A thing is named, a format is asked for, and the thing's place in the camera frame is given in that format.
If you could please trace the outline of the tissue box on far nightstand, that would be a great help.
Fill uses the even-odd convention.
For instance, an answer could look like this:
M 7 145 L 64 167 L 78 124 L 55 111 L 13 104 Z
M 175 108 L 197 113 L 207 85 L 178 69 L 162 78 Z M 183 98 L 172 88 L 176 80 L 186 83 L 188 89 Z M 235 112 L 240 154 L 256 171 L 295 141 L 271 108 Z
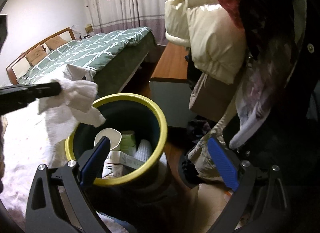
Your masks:
M 85 31 L 87 34 L 94 32 L 91 24 L 87 24 L 85 27 Z

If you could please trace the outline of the green checked duvet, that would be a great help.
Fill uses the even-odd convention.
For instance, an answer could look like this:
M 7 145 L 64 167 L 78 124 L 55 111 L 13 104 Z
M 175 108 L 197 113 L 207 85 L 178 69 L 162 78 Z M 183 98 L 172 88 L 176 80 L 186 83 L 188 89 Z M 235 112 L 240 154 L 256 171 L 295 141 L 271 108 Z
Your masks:
M 93 71 L 101 71 L 109 62 L 124 49 L 134 47 L 155 37 L 149 27 L 137 27 L 110 33 L 98 33 L 83 40 L 69 41 L 48 53 L 34 67 L 17 79 L 18 84 L 34 84 L 36 81 L 53 70 L 64 66 L 74 65 Z

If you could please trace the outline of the right brown pillow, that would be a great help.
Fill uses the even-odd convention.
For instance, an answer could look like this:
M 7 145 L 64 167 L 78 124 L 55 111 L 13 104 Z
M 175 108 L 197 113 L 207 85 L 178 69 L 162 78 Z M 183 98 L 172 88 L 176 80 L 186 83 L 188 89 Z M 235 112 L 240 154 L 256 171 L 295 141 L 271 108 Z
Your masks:
M 68 41 L 62 39 L 59 35 L 56 35 L 55 37 L 52 37 L 48 39 L 45 44 L 49 48 L 49 50 L 56 50 L 60 46 L 63 46 L 64 44 L 67 44 Z

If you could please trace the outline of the green plastic wrapper bag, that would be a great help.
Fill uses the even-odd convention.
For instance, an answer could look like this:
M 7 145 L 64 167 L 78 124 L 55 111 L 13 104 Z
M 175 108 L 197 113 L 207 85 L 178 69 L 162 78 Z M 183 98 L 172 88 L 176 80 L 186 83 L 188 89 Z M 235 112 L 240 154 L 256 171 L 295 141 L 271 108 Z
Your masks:
M 137 151 L 134 131 L 122 131 L 121 135 L 120 150 L 127 155 L 134 156 Z

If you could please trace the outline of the white foam net sleeve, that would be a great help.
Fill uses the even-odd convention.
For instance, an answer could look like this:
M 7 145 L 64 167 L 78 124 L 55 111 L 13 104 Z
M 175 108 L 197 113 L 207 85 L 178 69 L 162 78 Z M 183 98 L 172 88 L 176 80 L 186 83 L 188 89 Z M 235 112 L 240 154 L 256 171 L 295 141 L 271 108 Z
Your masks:
M 142 162 L 146 162 L 152 155 L 152 147 L 148 140 L 141 140 L 134 158 Z

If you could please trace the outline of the beige hanging bag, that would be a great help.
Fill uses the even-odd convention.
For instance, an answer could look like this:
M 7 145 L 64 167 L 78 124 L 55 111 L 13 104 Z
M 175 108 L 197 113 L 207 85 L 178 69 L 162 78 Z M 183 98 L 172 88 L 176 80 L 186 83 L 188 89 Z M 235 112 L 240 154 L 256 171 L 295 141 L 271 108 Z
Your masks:
M 189 101 L 189 109 L 211 121 L 218 122 L 230 104 L 240 77 L 234 83 L 226 84 L 207 74 L 202 74 L 196 83 Z

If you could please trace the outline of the cream puffer jacket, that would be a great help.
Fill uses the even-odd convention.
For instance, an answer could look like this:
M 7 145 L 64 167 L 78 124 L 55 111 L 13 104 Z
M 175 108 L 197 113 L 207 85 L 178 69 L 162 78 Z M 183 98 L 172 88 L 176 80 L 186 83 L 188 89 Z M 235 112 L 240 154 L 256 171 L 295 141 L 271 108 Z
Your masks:
M 166 0 L 165 36 L 191 49 L 195 67 L 232 84 L 245 56 L 245 34 L 218 0 Z

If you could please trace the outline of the brown pillow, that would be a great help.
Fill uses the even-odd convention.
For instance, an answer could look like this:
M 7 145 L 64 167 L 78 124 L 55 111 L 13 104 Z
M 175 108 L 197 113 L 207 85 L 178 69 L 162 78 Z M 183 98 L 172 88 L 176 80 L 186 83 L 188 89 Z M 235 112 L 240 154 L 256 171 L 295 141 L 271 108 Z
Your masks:
M 59 35 L 56 35 L 55 37 L 52 37 L 48 39 L 45 44 L 49 48 L 49 50 L 56 50 L 60 46 L 63 46 L 64 44 L 67 44 L 68 41 L 62 39 Z
M 28 63 L 33 67 L 38 64 L 41 60 L 43 60 L 48 54 L 44 50 L 41 45 L 38 45 L 33 50 L 31 50 L 28 54 L 26 54 L 25 58 Z

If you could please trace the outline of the pink white curtain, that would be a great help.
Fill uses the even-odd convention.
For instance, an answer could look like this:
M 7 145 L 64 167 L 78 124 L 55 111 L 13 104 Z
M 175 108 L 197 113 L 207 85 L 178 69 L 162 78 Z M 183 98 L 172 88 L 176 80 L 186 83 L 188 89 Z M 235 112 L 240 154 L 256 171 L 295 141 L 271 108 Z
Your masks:
M 94 33 L 149 27 L 159 45 L 165 37 L 165 0 L 84 0 L 85 12 Z

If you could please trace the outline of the yellow rimmed blue trash bin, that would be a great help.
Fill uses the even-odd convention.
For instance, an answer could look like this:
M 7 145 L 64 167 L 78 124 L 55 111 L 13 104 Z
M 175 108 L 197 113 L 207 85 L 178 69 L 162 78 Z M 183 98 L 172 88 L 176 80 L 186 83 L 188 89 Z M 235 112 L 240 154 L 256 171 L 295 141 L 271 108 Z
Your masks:
M 151 99 L 130 93 L 112 94 L 93 102 L 105 122 L 94 127 L 81 123 L 65 141 L 68 160 L 79 160 L 107 136 L 111 151 L 94 185 L 99 189 L 143 189 L 158 179 L 158 167 L 167 140 L 167 121 Z

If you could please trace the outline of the white paper cup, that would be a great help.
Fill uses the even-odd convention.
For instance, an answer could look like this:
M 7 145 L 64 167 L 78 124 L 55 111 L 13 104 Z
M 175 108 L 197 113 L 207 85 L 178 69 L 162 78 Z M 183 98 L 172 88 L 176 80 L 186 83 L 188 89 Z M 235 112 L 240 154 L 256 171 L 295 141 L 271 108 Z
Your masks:
M 109 140 L 110 140 L 110 143 L 111 143 L 110 151 L 119 151 L 120 150 L 120 142 L 121 142 L 121 138 L 122 138 L 122 135 L 120 132 L 118 132 L 117 130 L 115 130 L 113 128 L 105 128 L 105 129 L 101 130 L 95 136 L 95 139 L 94 139 L 95 146 L 98 144 L 98 142 L 100 141 L 100 139 L 103 136 L 109 138 Z

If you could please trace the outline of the left brown pillow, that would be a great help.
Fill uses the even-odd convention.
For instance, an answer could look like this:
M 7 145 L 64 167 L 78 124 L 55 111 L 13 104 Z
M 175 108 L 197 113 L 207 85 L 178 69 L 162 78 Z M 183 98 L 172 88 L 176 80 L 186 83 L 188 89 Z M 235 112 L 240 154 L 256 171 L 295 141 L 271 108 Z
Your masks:
M 38 45 L 33 50 L 31 50 L 28 54 L 26 54 L 25 58 L 28 63 L 33 67 L 38 64 L 41 60 L 43 60 L 48 54 L 44 50 L 41 45 Z

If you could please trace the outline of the white leaf print box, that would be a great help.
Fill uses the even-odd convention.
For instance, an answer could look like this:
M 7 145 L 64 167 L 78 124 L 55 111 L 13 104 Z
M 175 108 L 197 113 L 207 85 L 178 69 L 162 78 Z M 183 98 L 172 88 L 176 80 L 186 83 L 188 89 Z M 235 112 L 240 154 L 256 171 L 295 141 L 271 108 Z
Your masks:
M 140 161 L 126 153 L 121 151 L 111 151 L 104 161 L 101 178 L 119 178 L 137 170 L 143 164 L 143 161 Z

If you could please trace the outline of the white tissue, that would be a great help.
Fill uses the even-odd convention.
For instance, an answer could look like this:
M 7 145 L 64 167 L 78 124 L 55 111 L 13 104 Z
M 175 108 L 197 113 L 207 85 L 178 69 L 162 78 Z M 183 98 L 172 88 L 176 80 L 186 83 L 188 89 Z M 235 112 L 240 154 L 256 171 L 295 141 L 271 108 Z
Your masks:
M 67 139 L 80 123 L 97 128 L 106 122 L 101 112 L 93 107 L 97 84 L 67 78 L 56 78 L 61 92 L 56 96 L 39 99 L 39 114 L 44 114 L 48 140 L 52 146 Z

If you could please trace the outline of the wooden bed headboard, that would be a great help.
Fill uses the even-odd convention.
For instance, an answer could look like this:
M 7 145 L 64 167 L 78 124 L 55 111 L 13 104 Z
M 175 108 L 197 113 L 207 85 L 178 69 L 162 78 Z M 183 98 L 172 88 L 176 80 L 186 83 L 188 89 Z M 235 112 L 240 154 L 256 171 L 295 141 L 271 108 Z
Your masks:
M 64 28 L 58 31 L 44 40 L 36 43 L 34 46 L 19 55 L 7 68 L 7 75 L 12 85 L 18 84 L 18 79 L 23 76 L 31 67 L 34 67 L 37 63 L 44 59 L 44 56 L 48 54 L 50 48 L 47 46 L 49 40 L 55 39 L 62 34 L 68 34 L 70 40 L 75 40 L 75 35 L 70 27 Z

